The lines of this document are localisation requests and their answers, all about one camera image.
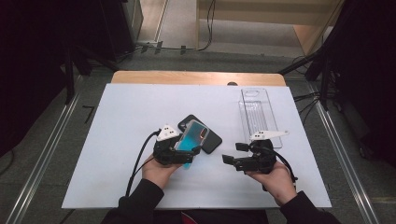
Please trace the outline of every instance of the black cable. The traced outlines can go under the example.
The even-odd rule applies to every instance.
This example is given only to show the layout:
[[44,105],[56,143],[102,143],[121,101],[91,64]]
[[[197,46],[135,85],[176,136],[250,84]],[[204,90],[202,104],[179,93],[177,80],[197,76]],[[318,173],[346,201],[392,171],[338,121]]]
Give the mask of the black cable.
[[158,135],[158,134],[160,134],[160,132],[161,132],[161,129],[160,129],[159,131],[154,132],[154,133],[152,133],[151,135],[149,135],[148,138],[146,139],[145,143],[143,144],[142,148],[140,149],[139,155],[137,156],[137,159],[136,159],[136,163],[134,164],[134,171],[132,172],[132,175],[131,175],[131,177],[129,178],[128,187],[127,187],[126,193],[125,193],[125,196],[126,196],[126,197],[128,197],[128,196],[129,196],[129,193],[131,192],[131,186],[132,186],[132,184],[134,183],[134,176],[135,176],[136,173],[137,173],[137,171],[136,171],[137,165],[138,165],[139,162],[140,162],[140,158],[142,157],[142,154],[143,154],[143,151],[145,150],[146,145],[148,144],[148,142],[149,142],[149,140],[150,140],[150,138],[151,138],[152,136]]
[[314,99],[313,101],[311,101],[311,103],[309,103],[308,105],[306,105],[302,110],[300,110],[298,113],[299,115],[301,115],[309,106],[311,106],[313,103],[315,103],[317,99]]
[[[301,56],[298,56],[298,57],[294,58],[293,61],[291,62],[291,64],[294,64],[294,62],[295,62],[297,59],[299,59],[299,58],[304,58],[304,59],[306,59],[304,55],[301,55]],[[298,73],[300,73],[300,74],[302,74],[302,75],[305,75],[304,72],[300,72],[299,70],[297,70],[297,68],[294,69],[294,71],[296,71],[296,72],[298,72]]]
[[298,102],[298,101],[301,101],[301,100],[310,98],[310,97],[312,97],[312,96],[319,96],[319,94],[320,94],[320,92],[314,91],[314,92],[311,92],[311,93],[306,94],[306,95],[294,96],[294,97],[293,97],[293,100],[294,100],[294,102]]
[[281,156],[279,153],[277,153],[276,151],[274,151],[274,150],[272,150],[272,149],[270,149],[270,148],[268,148],[268,147],[255,147],[255,148],[264,149],[264,150],[266,150],[267,152],[270,152],[270,153],[272,153],[272,154],[275,154],[275,155],[283,162],[283,164],[285,164],[285,166],[288,167],[289,173],[290,173],[291,182],[292,182],[293,185],[295,186],[296,180],[297,180],[298,178],[294,176],[294,172],[293,172],[293,170],[291,169],[290,164],[288,163],[288,161],[287,161],[283,156]]
[[3,175],[11,166],[12,163],[14,163],[14,159],[15,159],[15,153],[13,150],[10,150],[11,153],[11,160],[9,161],[8,165],[6,166],[6,168],[4,168],[1,172],[0,172],[0,176]]
[[[148,48],[148,49],[173,49],[173,50],[194,50],[194,51],[202,51],[207,49],[211,44],[212,44],[212,36],[213,36],[213,20],[215,17],[215,8],[216,8],[216,0],[212,0],[209,10],[207,11],[207,15],[206,15],[206,23],[207,23],[207,29],[209,30],[209,40],[207,41],[207,44],[204,48],[202,49],[176,49],[176,48],[164,48],[164,47],[153,47],[150,45],[139,45],[143,48]],[[210,10],[212,10],[212,17],[211,17],[211,22],[209,24],[209,15],[210,15]]]
[[66,220],[74,213],[74,211],[76,211],[76,209],[72,209],[70,210],[67,215],[64,217],[64,219],[62,219],[62,221],[59,224],[64,224],[66,222]]
[[145,162],[139,167],[139,169],[137,169],[136,172],[134,172],[134,173],[132,174],[132,176],[131,176],[131,178],[132,178],[132,183],[134,182],[134,177],[137,175],[137,173],[138,173],[138,172],[143,168],[143,166],[145,166],[149,161],[152,161],[152,160],[156,157],[156,155],[158,155],[158,154],[154,154],[153,157],[152,157],[151,159],[149,159],[148,161],[145,161]]
[[309,110],[308,110],[308,112],[306,113],[305,118],[304,118],[304,120],[303,120],[303,125],[305,125],[306,118],[308,118],[309,113],[311,112],[311,110],[314,108],[315,104],[316,104],[318,101],[319,101],[319,98],[312,101],[312,103],[311,103],[311,104],[312,104],[312,105],[311,105],[311,108],[309,108]]
[[[142,50],[143,48],[138,48],[138,49],[135,49],[134,51],[132,51],[132,52],[129,52],[129,53],[126,53],[126,54],[124,54],[124,55],[122,55],[123,56],[123,58],[119,61],[119,62],[117,62],[117,64],[120,64],[120,63],[122,63],[125,59],[127,59],[130,55],[132,55],[132,54],[134,54],[134,53],[136,53],[136,52],[138,52],[138,51],[140,51],[140,50]],[[99,64],[99,63],[92,63],[92,62],[90,62],[90,65],[91,65],[91,67],[94,67],[94,68],[97,68],[97,67],[103,67],[104,65],[102,65],[102,64]]]
[[[210,14],[210,9],[213,7],[212,10],[212,21],[209,26],[209,14]],[[207,29],[209,31],[209,40],[207,41],[207,44],[204,48],[198,49],[198,50],[205,50],[207,49],[211,44],[212,44],[212,36],[213,36],[213,19],[215,18],[215,9],[216,9],[216,0],[213,0],[212,3],[210,4],[209,10],[207,11],[207,16],[206,16],[206,23],[207,23]]]

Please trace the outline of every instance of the hand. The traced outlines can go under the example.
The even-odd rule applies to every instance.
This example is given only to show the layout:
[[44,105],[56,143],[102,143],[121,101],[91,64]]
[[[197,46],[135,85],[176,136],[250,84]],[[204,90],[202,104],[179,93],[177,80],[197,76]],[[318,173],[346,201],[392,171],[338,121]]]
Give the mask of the hand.
[[297,196],[288,168],[278,161],[268,175],[260,172],[246,172],[246,174],[262,183],[279,206]]
[[171,174],[182,164],[171,164],[169,166],[164,166],[153,158],[152,154],[145,160],[148,161],[143,166],[142,177],[153,182],[161,189],[164,189],[168,183]]

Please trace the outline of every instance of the transparent container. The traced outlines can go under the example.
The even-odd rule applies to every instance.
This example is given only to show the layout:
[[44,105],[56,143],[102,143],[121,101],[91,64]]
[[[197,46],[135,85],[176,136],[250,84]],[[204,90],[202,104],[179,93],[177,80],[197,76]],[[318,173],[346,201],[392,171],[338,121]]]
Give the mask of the transparent container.
[[[251,142],[250,136],[257,131],[278,131],[266,89],[242,89],[238,104],[246,143]],[[274,148],[282,147],[280,137],[271,141]]]

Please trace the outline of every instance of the white board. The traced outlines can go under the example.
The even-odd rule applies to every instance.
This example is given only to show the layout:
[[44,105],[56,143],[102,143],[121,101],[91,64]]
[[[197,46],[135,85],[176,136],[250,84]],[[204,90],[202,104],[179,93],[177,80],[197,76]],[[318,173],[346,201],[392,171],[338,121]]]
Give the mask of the white board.
[[[210,155],[197,155],[189,170],[178,169],[157,206],[179,208],[270,208],[271,195],[243,172],[222,162],[222,154],[246,157],[234,144],[244,142],[238,101],[239,86],[107,84],[90,132],[64,198],[63,208],[118,206],[146,138],[164,124],[177,129],[189,114],[195,115],[222,139]],[[288,87],[260,87],[268,92],[282,136],[278,150],[290,163],[297,181],[316,207],[331,203]],[[153,137],[140,164],[152,152]],[[141,179],[135,177],[132,191]]]

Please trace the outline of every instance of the gray floor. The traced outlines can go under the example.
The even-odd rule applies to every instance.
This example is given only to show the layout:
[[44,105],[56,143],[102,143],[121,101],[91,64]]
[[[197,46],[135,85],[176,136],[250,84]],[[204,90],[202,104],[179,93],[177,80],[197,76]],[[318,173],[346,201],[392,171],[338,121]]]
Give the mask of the gray floor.
[[[263,72],[273,73],[290,64],[292,58],[262,57],[261,55],[230,54],[216,52],[189,51],[180,55],[178,51],[153,50],[137,52],[125,59],[123,70],[187,70],[223,72]],[[84,77],[79,88],[76,108],[65,127],[58,146],[50,160],[47,171],[37,188],[33,200],[27,208],[23,223],[59,223],[68,214],[61,204],[67,184],[71,178],[92,119],[85,123],[89,110],[84,105],[98,105],[105,85],[111,80],[112,72],[106,68],[96,68],[90,77]],[[298,73],[286,76],[287,85],[293,95],[309,93],[307,82]],[[52,102],[23,141],[14,148],[15,161],[10,169],[0,176],[0,223],[7,220],[23,184],[35,166],[40,152],[50,137],[55,121],[64,109],[65,93]],[[299,108],[309,104],[306,100],[297,104]],[[392,223],[396,204],[394,197],[395,168],[381,160],[367,161],[359,154],[358,145],[341,114],[331,106],[331,113],[337,130],[341,134],[348,155],[353,161],[361,181],[371,199],[382,223]],[[364,223],[344,172],[337,160],[329,136],[323,127],[318,112],[313,110],[305,123],[305,131],[316,157],[323,181],[328,188],[333,208],[330,209],[343,223]],[[0,168],[9,162],[7,154],[0,159]],[[106,210],[78,210],[65,223],[98,223]],[[268,211],[271,223],[285,223],[278,210]]]

